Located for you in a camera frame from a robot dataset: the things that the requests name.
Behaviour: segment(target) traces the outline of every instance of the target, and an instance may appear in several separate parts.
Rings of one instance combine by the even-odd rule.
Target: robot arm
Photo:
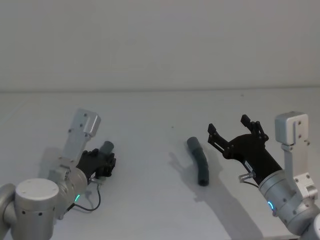
[[[281,114],[275,119],[276,140],[282,143],[285,169],[265,149],[269,139],[260,123],[243,115],[242,124],[251,134],[236,137],[230,142],[218,135],[210,124],[208,142],[226,159],[240,161],[248,174],[240,181],[253,178],[259,185],[272,214],[279,217],[287,229],[302,240],[320,239],[320,210],[315,205],[318,190],[308,173],[307,146],[308,115],[300,112]]]
[[[6,184],[0,188],[0,240],[9,229],[14,240],[49,240],[55,218],[63,219],[77,196],[85,192],[92,175],[100,180],[111,176],[116,163],[111,142],[84,151],[100,121],[96,113],[79,109],[57,159],[58,167],[50,171],[48,179],[34,178],[17,187]]]

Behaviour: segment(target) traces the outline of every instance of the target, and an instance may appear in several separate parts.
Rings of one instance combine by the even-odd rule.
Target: black cable
[[[99,187],[100,187],[99,185],[96,186],[96,191],[98,192],[98,196],[99,196],[99,203],[95,208],[89,209],[89,208],[86,208],[86,207],[78,205],[78,204],[74,204],[74,207],[78,207],[78,208],[85,210],[85,211],[88,211],[88,212],[93,212],[93,211],[97,210],[101,204],[101,194],[100,194]]]
[[[252,186],[255,186],[256,188],[259,188],[258,185],[255,185],[255,184],[252,183],[252,182],[243,181],[243,183],[245,183],[245,184],[250,184],[250,185],[252,185]]]

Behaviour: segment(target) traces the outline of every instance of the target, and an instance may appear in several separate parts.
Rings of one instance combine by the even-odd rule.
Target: white table surface
[[[67,139],[77,108],[101,116],[87,149],[115,145],[113,174],[101,187],[92,213],[71,210],[53,240],[258,240],[291,234],[255,188],[240,184],[246,170],[207,143],[213,123],[227,140],[248,131],[242,114],[259,120],[266,148],[284,166],[274,118],[297,110],[309,114],[310,174],[320,188],[320,88],[133,93],[0,94],[0,183],[40,176]],[[197,185],[197,169],[185,141],[196,136],[206,153],[210,185]],[[87,195],[97,204],[95,186]],[[90,206],[85,195],[79,203]]]

